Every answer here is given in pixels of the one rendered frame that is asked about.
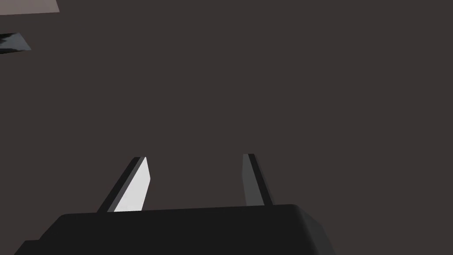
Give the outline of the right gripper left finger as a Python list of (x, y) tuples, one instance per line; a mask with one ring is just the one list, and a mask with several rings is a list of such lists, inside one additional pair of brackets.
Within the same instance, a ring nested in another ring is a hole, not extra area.
[(97, 212), (141, 211), (149, 185), (150, 171), (146, 157), (134, 157)]

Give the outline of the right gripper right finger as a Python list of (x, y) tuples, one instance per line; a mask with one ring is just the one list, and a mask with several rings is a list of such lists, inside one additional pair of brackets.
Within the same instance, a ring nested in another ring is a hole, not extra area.
[(273, 199), (255, 154), (242, 157), (242, 183), (246, 206), (273, 205)]

